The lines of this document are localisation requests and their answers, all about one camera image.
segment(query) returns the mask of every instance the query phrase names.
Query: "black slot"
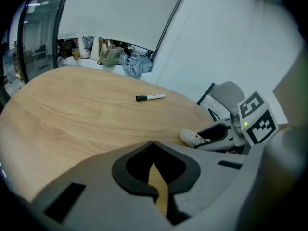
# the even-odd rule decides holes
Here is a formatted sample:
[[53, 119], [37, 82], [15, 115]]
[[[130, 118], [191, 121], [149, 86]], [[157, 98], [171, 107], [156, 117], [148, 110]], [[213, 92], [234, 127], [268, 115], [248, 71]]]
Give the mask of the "black slot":
[[225, 161], [225, 160], [221, 160], [218, 164], [225, 166], [225, 167], [234, 168], [234, 169], [241, 169], [241, 167], [242, 167], [242, 164], [235, 163], [235, 162], [229, 162], [229, 161]]
[[79, 198], [85, 185], [72, 183], [63, 193], [45, 210], [45, 214], [53, 220], [62, 223], [65, 216]]

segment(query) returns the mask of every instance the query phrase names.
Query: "gray chair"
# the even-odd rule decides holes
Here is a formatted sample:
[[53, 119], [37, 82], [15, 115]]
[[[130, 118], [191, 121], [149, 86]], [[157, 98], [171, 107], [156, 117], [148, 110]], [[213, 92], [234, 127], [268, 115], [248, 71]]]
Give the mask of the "gray chair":
[[[242, 89], [235, 83], [228, 81], [220, 85], [212, 83], [212, 85], [206, 90], [201, 99], [197, 102], [200, 105], [204, 98], [209, 95], [224, 106], [231, 114], [238, 112], [237, 104], [245, 98]], [[211, 109], [209, 109], [214, 121], [217, 119]]]

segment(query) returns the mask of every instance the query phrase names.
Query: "chair backrest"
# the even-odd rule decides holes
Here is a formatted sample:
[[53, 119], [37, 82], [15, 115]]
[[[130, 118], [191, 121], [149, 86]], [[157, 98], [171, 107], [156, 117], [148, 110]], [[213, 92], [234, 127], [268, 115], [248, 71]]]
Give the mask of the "chair backrest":
[[220, 85], [215, 84], [209, 94], [230, 113], [236, 113], [238, 110], [237, 104], [245, 98], [242, 89], [231, 81]]

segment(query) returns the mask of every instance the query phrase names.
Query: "oval table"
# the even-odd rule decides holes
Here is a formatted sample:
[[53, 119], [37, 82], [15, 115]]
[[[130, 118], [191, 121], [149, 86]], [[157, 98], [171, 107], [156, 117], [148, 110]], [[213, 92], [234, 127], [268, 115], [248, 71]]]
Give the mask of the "oval table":
[[[160, 93], [167, 96], [136, 101], [136, 95]], [[0, 161], [13, 191], [31, 202], [90, 156], [148, 140], [185, 146], [182, 129], [197, 132], [211, 123], [197, 104], [165, 88], [95, 69], [57, 68], [27, 83], [5, 106]], [[166, 214], [167, 185], [155, 167], [149, 184], [158, 188], [156, 205]]]

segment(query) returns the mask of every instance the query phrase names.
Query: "blue clothing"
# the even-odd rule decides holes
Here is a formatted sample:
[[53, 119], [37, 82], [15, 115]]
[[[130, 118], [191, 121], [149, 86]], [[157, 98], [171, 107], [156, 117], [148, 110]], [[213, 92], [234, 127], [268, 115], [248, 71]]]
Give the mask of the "blue clothing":
[[133, 78], [151, 71], [153, 67], [153, 63], [148, 56], [127, 56], [124, 51], [120, 56], [119, 65], [122, 65], [124, 71]]

